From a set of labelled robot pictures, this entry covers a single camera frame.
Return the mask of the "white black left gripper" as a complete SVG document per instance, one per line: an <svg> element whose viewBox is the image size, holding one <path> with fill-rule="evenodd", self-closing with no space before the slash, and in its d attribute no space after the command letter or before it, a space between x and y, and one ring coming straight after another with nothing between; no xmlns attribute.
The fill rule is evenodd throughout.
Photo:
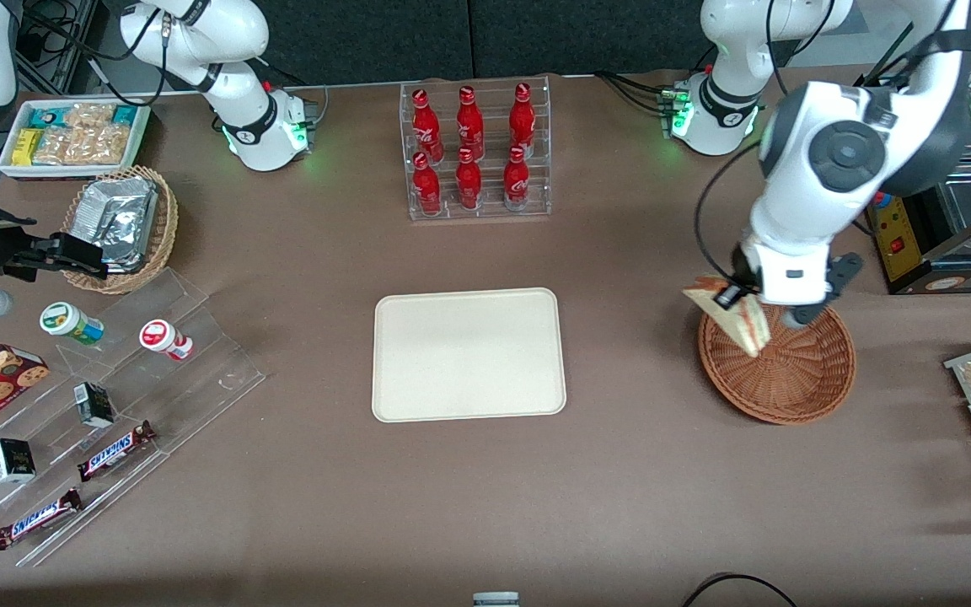
<svg viewBox="0 0 971 607"><path fill-rule="evenodd" d="M829 245L806 247L798 255L781 253L759 239L743 239L740 252L756 276L759 299L770 306L813 306L826 299ZM727 284L714 296L714 304L732 309L748 289Z"/></svg>

